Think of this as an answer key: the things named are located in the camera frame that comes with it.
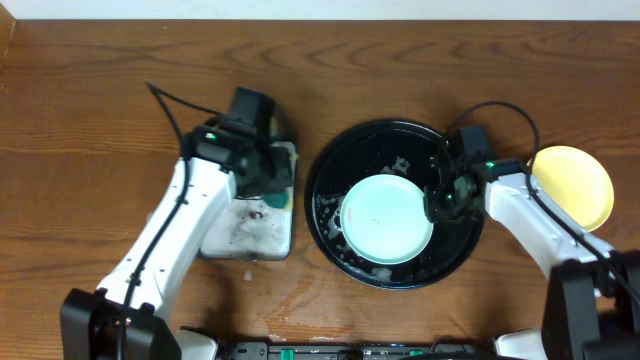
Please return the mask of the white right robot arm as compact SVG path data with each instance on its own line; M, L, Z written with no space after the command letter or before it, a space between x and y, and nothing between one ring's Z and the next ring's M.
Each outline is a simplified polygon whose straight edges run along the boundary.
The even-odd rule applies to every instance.
M639 360L639 253L619 252L577 224L514 159L432 157L436 223L483 214L504 226L548 279L542 326L495 339L500 359Z

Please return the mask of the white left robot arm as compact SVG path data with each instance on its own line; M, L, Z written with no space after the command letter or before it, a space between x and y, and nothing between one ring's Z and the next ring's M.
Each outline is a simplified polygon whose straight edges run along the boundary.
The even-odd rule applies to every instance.
M209 126L185 139L156 210L94 292L73 289L61 311L66 359L213 359L198 330L172 332L183 280L197 257L280 261L293 242L297 149Z

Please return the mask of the yellow plate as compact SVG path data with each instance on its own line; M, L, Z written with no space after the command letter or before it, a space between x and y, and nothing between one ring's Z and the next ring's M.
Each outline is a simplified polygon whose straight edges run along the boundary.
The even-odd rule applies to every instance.
M537 153L533 175L542 189L587 231L602 226L614 206L611 178L587 152L569 146L551 146Z

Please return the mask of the green yellow sponge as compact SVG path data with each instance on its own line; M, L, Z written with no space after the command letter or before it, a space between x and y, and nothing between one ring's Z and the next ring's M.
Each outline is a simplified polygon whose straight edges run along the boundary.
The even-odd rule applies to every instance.
M262 200L271 208L290 211L292 208L292 191L288 188L283 192L264 194Z

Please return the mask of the light blue plate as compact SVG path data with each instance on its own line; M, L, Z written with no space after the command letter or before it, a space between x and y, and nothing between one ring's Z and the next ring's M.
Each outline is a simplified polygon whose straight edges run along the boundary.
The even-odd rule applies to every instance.
M423 191L391 174L367 177L348 191L340 227L357 255L381 265L412 260L427 247L434 231L425 215Z

